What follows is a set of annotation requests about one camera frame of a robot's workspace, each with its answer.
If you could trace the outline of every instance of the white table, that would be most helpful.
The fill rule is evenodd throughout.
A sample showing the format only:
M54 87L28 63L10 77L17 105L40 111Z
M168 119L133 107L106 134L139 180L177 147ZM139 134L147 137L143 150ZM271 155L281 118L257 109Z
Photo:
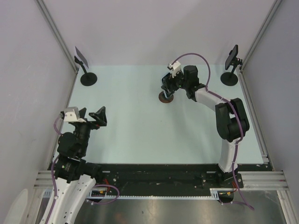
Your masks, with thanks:
M207 67L198 65L199 80L206 83ZM209 89L226 98L244 96L238 83L228 87L220 82L224 65L211 65ZM96 112L106 107L107 127L92 130L85 160L95 163L204 164L218 163L221 138L215 113L187 98L184 90L174 94L169 104L159 101L161 78L166 66L95 66L95 85L80 83L80 70L69 106ZM240 145L238 163L263 163L251 125ZM62 132L73 132L64 124Z

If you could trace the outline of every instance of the brown round base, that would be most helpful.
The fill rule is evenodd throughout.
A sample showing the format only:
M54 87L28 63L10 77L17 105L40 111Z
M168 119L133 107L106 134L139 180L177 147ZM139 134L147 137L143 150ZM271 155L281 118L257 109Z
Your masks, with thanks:
M174 98L173 95L171 97L169 97L169 98L166 98L163 91L160 92L160 94L159 94L159 100L162 103L165 103L165 104L168 104L168 103L172 102L173 98Z

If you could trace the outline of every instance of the white wall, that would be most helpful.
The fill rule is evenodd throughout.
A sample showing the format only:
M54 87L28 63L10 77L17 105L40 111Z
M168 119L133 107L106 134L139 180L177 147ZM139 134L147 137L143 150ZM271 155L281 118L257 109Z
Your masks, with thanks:
M46 169L74 71L34 0L0 2L0 223Z
M245 68L245 79L276 170L299 209L299 1L282 2Z
M76 45L93 65L165 65L187 52L223 64L235 44L243 58L273 2L45 0L68 48Z

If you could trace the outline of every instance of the black stand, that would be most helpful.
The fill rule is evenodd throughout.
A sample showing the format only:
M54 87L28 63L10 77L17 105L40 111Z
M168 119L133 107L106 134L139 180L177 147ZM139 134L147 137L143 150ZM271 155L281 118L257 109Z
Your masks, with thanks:
M92 72L87 72L83 65L83 62L77 59L76 56L75 56L75 63L79 64L84 71L84 75L80 79L82 85L91 86L97 82L98 77L96 76L96 74Z
M236 58L231 64L234 66L233 70L231 72L224 72L220 77L221 82L228 86L234 86L238 83L238 77L234 74L234 71L239 64L242 65L242 60Z

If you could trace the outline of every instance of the stand base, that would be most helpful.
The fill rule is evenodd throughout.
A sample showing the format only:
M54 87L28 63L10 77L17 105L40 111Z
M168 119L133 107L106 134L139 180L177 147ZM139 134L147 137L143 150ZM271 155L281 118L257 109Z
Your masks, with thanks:
M159 94L159 100L160 100L162 103L165 103L165 104L168 104L168 103L170 103L171 101L173 101L173 97L174 97L174 96L171 95L169 98L166 98L163 91L160 92L160 94Z
M220 80L223 84L228 86L234 86L238 83L238 77L232 72L223 73Z
M85 73L80 81L81 81L81 84L84 85L84 86L91 86L93 84L95 84L98 80L98 77L96 76L96 74L92 73L92 72L88 72L88 73Z

